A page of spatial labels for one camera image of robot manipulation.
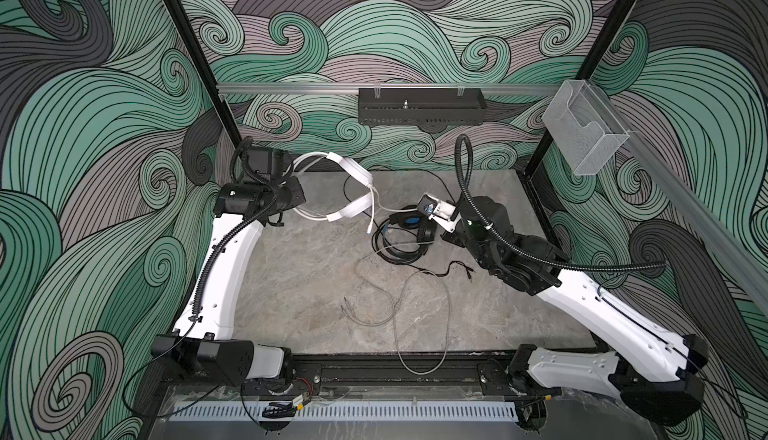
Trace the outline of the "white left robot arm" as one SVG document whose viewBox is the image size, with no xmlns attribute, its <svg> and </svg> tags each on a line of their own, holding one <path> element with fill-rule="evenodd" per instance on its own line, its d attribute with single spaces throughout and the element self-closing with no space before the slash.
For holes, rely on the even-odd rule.
<svg viewBox="0 0 768 440">
<path fill-rule="evenodd" d="M 172 332 L 155 337 L 151 354 L 180 380 L 240 386 L 261 379 L 287 382 L 290 351 L 234 338 L 237 300 L 250 256 L 272 216 L 305 203 L 295 177 L 275 188 L 225 185 L 214 205 L 211 241 L 194 292 Z"/>
</svg>

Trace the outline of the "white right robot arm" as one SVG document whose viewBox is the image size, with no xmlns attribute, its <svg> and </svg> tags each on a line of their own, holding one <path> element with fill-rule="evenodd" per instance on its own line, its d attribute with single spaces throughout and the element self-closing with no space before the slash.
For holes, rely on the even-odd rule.
<svg viewBox="0 0 768 440">
<path fill-rule="evenodd" d="M 425 211 L 444 229 L 444 240 L 465 248 L 483 270 L 568 314 L 609 347 L 577 353 L 523 345 L 507 368 L 510 377 L 541 392 L 567 388 L 614 398 L 662 426 L 702 408 L 700 372 L 709 356 L 702 338 L 654 323 L 567 265 L 546 239 L 515 233 L 506 209 L 488 197 L 432 200 Z"/>
</svg>

